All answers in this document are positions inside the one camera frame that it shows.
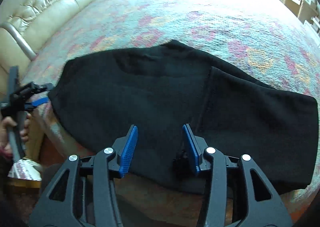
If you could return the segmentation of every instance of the black garment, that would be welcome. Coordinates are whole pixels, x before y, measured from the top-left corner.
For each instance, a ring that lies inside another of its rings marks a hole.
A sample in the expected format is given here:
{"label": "black garment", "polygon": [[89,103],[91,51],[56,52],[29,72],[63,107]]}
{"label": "black garment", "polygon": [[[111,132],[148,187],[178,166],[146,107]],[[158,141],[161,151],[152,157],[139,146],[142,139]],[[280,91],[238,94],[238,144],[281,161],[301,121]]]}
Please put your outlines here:
{"label": "black garment", "polygon": [[185,123],[226,155],[250,154],[279,193],[311,181],[318,145],[316,100],[275,90],[177,41],[68,61],[49,98],[61,125],[94,152],[137,125],[131,172],[169,188],[204,190],[203,180],[181,181],[172,171]]}

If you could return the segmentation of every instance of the cream leather headboard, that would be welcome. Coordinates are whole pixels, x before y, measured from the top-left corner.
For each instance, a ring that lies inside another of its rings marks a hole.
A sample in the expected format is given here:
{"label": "cream leather headboard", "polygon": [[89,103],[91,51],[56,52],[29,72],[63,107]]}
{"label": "cream leather headboard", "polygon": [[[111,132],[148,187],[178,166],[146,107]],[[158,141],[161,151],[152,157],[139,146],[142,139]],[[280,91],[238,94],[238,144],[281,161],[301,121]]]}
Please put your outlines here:
{"label": "cream leather headboard", "polygon": [[3,0],[0,5],[0,93],[5,93],[10,66],[18,65],[20,75],[24,76],[30,60],[44,43],[92,1]]}

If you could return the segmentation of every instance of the dresser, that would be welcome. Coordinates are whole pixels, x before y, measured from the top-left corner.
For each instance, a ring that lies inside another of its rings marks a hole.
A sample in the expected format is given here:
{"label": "dresser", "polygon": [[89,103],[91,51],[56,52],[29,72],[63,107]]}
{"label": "dresser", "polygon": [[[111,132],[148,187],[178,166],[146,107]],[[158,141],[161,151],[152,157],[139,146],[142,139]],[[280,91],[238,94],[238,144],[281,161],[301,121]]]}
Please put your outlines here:
{"label": "dresser", "polygon": [[312,0],[280,0],[287,8],[304,23],[312,23],[311,18],[318,16],[316,4]]}

